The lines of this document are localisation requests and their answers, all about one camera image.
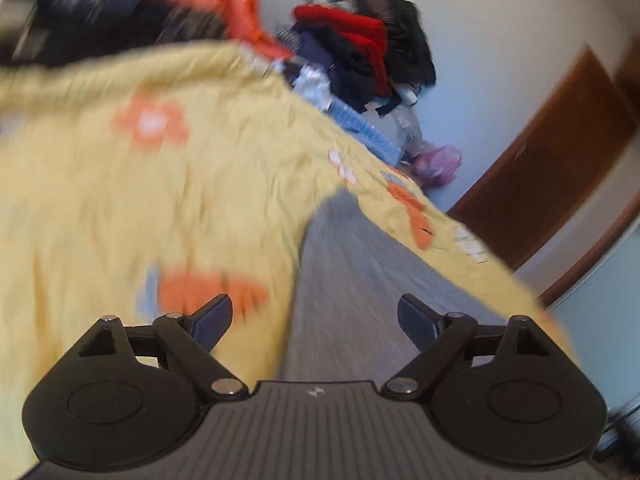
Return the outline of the grey and navy knit sweater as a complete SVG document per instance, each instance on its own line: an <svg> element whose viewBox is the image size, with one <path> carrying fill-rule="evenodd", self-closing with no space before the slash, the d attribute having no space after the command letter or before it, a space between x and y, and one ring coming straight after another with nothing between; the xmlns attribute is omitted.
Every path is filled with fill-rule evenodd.
<svg viewBox="0 0 640 480"><path fill-rule="evenodd" d="M281 379L383 385L418 354L398 323L405 294L440 314L506 324L370 221L355 196L334 193L310 220L300 250Z"/></svg>

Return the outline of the light blue fleece blanket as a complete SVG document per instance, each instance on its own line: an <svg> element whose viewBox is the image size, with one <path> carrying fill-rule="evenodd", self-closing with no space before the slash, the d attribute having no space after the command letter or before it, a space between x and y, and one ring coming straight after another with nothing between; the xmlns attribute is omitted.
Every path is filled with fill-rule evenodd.
<svg viewBox="0 0 640 480"><path fill-rule="evenodd" d="M333 98L328 108L328 115L384 164L397 166L401 159L401 149L351 106L340 99Z"/></svg>

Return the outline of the pink plastic bag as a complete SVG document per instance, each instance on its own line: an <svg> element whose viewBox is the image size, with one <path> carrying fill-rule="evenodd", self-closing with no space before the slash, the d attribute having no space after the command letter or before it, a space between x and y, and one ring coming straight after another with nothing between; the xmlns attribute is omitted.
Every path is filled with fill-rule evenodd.
<svg viewBox="0 0 640 480"><path fill-rule="evenodd" d="M451 145L424 146L412 160L412 174L426 188L450 185L462 164L462 153Z"/></svg>

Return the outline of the dark patterned clothes heap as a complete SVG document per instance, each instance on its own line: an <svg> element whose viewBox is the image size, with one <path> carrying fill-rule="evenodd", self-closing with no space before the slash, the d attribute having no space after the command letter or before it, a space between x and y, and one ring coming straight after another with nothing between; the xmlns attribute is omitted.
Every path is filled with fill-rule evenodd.
<svg viewBox="0 0 640 480"><path fill-rule="evenodd" d="M168 0L1 0L1 65L62 67L157 44L224 40L214 11Z"/></svg>

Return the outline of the yellow cartoon print quilt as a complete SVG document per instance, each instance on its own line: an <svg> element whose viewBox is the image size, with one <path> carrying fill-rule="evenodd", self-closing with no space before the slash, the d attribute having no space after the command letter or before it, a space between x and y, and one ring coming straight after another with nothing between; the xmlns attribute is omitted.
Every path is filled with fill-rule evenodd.
<svg viewBox="0 0 640 480"><path fill-rule="evenodd" d="M1 474L36 461L22 406L101 315L146 324L227 294L215 349L248 384L284 363L307 226L337 192L486 323L536 295L462 224L231 42L1 73Z"/></svg>

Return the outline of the clear plastic bag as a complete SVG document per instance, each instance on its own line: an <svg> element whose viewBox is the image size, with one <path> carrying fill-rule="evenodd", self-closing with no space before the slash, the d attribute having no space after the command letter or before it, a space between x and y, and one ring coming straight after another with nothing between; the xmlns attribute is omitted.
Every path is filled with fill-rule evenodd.
<svg viewBox="0 0 640 480"><path fill-rule="evenodd" d="M385 115L378 114L378 109L382 107L381 103L370 102L362 117L400 148L408 159L414 159L420 153L423 142L418 118L410 107L402 103Z"/></svg>

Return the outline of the white crumpled cloth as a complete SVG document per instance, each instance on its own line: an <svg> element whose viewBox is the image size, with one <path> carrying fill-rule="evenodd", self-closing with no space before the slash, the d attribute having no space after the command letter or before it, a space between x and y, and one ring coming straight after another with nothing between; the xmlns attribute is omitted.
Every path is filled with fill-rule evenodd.
<svg viewBox="0 0 640 480"><path fill-rule="evenodd" d="M333 101L331 83L318 67L304 65L293 81L293 92L320 112L327 112Z"/></svg>

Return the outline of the brown wooden door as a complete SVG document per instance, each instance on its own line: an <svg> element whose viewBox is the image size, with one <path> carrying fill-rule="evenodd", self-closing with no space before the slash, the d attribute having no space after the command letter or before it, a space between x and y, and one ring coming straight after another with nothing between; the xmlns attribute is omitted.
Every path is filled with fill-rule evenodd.
<svg viewBox="0 0 640 480"><path fill-rule="evenodd" d="M596 190L636 133L591 49L448 214L510 269L538 252Z"/></svg>

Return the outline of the pile of dark red clothes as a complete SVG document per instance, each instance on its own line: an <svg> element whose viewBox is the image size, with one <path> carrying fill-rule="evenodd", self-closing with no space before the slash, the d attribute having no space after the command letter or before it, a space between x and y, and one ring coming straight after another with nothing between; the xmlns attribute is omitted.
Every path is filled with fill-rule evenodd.
<svg viewBox="0 0 640 480"><path fill-rule="evenodd" d="M385 116L434 87L436 68L416 5L408 0L304 0L277 40L329 76L334 96Z"/></svg>

